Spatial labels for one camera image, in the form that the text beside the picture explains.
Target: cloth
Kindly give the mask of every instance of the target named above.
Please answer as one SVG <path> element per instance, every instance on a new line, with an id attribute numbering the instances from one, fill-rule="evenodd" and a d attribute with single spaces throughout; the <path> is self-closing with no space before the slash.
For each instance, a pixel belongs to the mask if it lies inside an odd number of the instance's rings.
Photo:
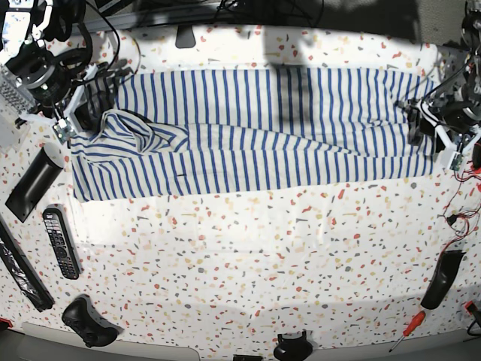
<path id="1" fill-rule="evenodd" d="M 174 71 L 124 79 L 100 132 L 72 141 L 82 202 L 415 177 L 397 100 L 428 79 L 373 69 Z"/>

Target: speckled white table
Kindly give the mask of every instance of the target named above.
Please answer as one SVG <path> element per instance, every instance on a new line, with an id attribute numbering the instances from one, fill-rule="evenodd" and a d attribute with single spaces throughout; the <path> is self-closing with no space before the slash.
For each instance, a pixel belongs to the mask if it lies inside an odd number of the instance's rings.
<path id="1" fill-rule="evenodd" d="M 197 45 L 178 50 L 175 29 L 121 34 L 121 59 L 139 72 L 255 68 L 275 64 L 396 68 L 438 79 L 450 54 L 428 44 L 311 29 L 195 27 Z M 68 43 L 76 46 L 75 39 Z M 104 34 L 100 59 L 112 57 Z M 119 339 L 272 358 L 277 334 L 307 329 L 319 347 L 397 339 L 419 310 L 442 246 L 453 232 L 438 214 L 457 190 L 451 174 L 273 192 L 156 197 L 80 204 L 66 167 L 25 224 L 5 200 L 50 129 L 31 126 L 19 152 L 0 160 L 0 212 L 41 280 L 52 310 L 38 313 L 0 265 L 0 315 L 64 329 L 60 316 L 81 293 L 125 329 Z M 478 204 L 467 182 L 449 212 Z M 65 206 L 83 274 L 61 277 L 41 212 Z M 463 304 L 481 290 L 478 232 L 453 288 L 414 337 L 465 328 Z"/>

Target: striped pants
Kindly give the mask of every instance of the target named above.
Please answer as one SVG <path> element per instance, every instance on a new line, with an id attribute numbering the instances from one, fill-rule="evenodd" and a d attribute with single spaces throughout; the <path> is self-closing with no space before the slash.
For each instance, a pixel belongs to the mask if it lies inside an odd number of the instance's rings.
<path id="1" fill-rule="evenodd" d="M 173 71 L 126 78 L 100 132 L 72 141 L 82 202 L 415 177 L 397 100 L 433 83 L 373 69 Z"/>

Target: orange screwdriver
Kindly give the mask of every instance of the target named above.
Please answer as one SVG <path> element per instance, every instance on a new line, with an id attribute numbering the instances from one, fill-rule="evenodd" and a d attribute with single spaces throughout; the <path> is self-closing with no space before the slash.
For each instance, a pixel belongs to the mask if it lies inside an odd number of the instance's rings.
<path id="1" fill-rule="evenodd" d="M 404 330 L 401 338 L 399 338 L 398 342 L 396 342 L 395 345 L 391 347 L 391 350 L 389 350 L 389 352 L 392 352 L 404 340 L 405 337 L 409 336 L 422 323 L 422 321 L 424 321 L 425 317 L 426 313 L 424 311 L 421 311 L 416 316 L 414 316 L 409 326 Z"/>

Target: black tool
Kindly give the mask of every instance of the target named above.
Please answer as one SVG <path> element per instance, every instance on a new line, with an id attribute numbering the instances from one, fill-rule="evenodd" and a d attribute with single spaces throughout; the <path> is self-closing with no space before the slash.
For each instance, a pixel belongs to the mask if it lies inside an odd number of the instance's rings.
<path id="1" fill-rule="evenodd" d="M 458 274 L 459 265 L 466 253 L 461 250 L 448 250 L 442 252 L 436 264 L 433 278 L 429 284 L 428 290 L 421 301 L 421 306 L 434 310 L 438 308 L 444 300 L 444 296 L 451 288 L 452 283 Z"/>
<path id="2" fill-rule="evenodd" d="M 303 361 L 313 352 L 313 345 L 307 340 L 307 332 L 303 331 L 299 338 L 277 336 L 279 344 L 274 349 L 274 357 L 280 361 Z"/>
<path id="3" fill-rule="evenodd" d="M 104 347 L 114 342 L 119 332 L 113 327 L 102 327 L 92 318 L 83 297 L 75 299 L 65 309 L 62 321 L 77 333 L 88 348 Z"/>
<path id="4" fill-rule="evenodd" d="M 62 168 L 47 155 L 42 147 L 5 203 L 20 222 L 25 222 L 61 172 Z"/>
<path id="5" fill-rule="evenodd" d="M 45 228 L 50 237 L 50 242 L 52 243 L 63 277 L 69 280 L 77 280 L 80 275 L 80 269 L 74 252 L 74 245 L 68 237 L 62 212 L 56 208 L 47 208 L 43 216 Z"/>
<path id="6" fill-rule="evenodd" d="M 37 278 L 27 258 L 21 254 L 18 244 L 4 225 L 2 217 L 0 217 L 0 258 L 17 282 L 20 291 L 37 308 L 37 311 L 42 312 L 53 307 L 52 296 Z"/>

